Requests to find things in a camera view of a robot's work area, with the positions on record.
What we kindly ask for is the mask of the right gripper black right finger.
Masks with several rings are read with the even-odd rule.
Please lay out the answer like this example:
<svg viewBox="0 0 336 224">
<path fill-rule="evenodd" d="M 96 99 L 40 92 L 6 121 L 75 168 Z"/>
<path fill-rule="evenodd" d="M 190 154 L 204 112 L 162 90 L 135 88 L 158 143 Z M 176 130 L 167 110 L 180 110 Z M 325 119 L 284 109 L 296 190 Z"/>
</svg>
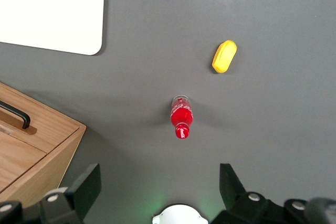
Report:
<svg viewBox="0 0 336 224">
<path fill-rule="evenodd" d="M 230 164 L 220 164 L 219 191 L 225 205 L 211 223 L 288 223 L 284 208 L 246 191 Z"/>
</svg>

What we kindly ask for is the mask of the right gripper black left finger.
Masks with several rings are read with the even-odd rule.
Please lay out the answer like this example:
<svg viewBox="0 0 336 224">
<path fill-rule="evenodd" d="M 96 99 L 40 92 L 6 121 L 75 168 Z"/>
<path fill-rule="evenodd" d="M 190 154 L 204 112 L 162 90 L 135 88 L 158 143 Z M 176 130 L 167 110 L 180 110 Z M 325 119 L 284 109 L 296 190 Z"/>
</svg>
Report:
<svg viewBox="0 0 336 224">
<path fill-rule="evenodd" d="M 72 185 L 45 195 L 40 201 L 41 223 L 83 223 L 100 192 L 100 165 L 91 164 Z"/>
</svg>

